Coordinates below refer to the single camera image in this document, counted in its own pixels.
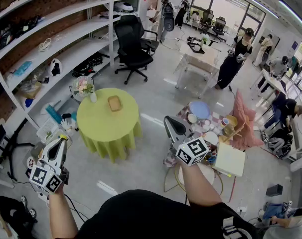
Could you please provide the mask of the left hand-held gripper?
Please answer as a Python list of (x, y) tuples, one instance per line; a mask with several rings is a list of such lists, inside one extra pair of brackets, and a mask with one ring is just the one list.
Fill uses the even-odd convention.
[(64, 167), (66, 154), (65, 138), (58, 138), (49, 143), (33, 166), (29, 181), (48, 194), (54, 194), (62, 183), (67, 185), (69, 171)]

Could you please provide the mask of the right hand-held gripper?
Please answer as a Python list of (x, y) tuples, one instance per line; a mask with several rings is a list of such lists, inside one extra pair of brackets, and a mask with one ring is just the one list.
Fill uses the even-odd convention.
[(175, 151), (174, 156), (187, 166), (204, 159), (209, 152), (205, 140), (190, 124), (178, 117), (165, 116), (163, 124)]

